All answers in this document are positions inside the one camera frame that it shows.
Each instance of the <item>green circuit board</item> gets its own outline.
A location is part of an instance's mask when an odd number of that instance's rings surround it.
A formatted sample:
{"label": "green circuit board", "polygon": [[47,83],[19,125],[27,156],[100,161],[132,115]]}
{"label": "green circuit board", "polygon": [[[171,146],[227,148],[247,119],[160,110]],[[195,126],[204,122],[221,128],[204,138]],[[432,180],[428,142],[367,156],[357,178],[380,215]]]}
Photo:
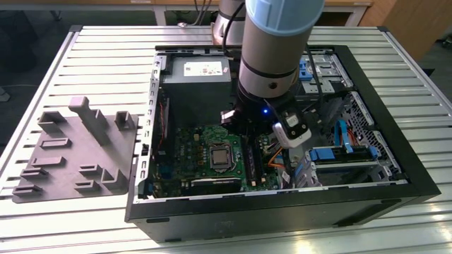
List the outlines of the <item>green circuit board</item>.
{"label": "green circuit board", "polygon": [[[261,146],[268,145],[265,135],[259,137]],[[227,146],[231,149],[232,167],[224,172],[211,168],[211,147]],[[209,177],[236,177],[241,179],[241,192],[264,191],[276,189],[277,179],[275,174],[264,174],[265,182],[251,186],[247,184],[247,173],[243,162],[240,137],[228,134],[220,126],[203,126],[196,128],[179,128],[175,137],[175,158],[172,165],[172,180]],[[167,197],[179,196],[180,186],[167,183],[164,188]]]}

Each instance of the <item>slotted metal surface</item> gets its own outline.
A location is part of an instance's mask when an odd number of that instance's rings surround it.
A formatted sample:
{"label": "slotted metal surface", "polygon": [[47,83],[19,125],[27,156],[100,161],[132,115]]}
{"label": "slotted metal surface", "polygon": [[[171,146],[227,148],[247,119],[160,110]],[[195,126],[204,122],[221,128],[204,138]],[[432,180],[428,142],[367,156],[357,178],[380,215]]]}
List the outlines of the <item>slotted metal surface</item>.
{"label": "slotted metal surface", "polygon": [[125,195],[12,202],[12,188],[39,138],[41,112],[59,110],[73,116],[68,100],[85,95],[105,115],[117,110],[144,115],[155,46],[209,44],[211,39],[208,27],[91,26],[69,33],[0,158],[0,252],[449,253],[449,102],[391,34],[376,28],[315,28],[311,44],[349,46],[443,192],[427,203],[403,207],[363,226],[157,245],[133,224],[124,223]]}

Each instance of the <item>cpu socket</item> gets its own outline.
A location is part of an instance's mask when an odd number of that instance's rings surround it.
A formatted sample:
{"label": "cpu socket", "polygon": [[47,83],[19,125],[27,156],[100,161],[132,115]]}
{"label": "cpu socket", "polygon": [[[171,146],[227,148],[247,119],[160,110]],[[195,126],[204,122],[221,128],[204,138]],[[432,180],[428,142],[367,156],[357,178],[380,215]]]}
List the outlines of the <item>cpu socket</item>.
{"label": "cpu socket", "polygon": [[231,145],[221,143],[209,147],[211,169],[223,173],[232,167]]}

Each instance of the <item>3d printed holder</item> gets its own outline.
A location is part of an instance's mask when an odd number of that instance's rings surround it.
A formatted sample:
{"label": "3d printed holder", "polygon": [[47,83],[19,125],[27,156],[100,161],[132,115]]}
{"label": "3d printed holder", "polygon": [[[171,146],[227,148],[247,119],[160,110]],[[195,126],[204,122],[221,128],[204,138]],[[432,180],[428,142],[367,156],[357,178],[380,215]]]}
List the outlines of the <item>3d printed holder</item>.
{"label": "3d printed holder", "polygon": [[120,195],[127,193],[132,169],[137,116],[127,111],[104,116],[87,97],[68,106],[77,117],[44,112],[43,129],[13,202]]}

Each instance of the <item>motherboard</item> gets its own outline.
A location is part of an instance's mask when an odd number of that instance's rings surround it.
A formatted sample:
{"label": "motherboard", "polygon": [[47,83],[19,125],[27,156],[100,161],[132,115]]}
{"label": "motherboard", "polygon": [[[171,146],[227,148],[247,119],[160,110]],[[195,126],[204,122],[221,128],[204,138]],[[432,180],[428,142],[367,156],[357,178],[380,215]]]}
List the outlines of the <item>motherboard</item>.
{"label": "motherboard", "polygon": [[[257,138],[261,151],[269,142],[265,135]],[[271,167],[264,168],[259,184],[249,184],[243,156],[240,137],[228,134],[223,127],[211,125],[177,128],[173,160],[159,164],[163,195],[185,196],[188,193],[184,193],[184,190],[193,190],[196,186],[201,186],[200,189],[213,185],[219,186],[217,188],[231,188],[231,184],[236,186],[236,192],[277,189],[277,174]]]}

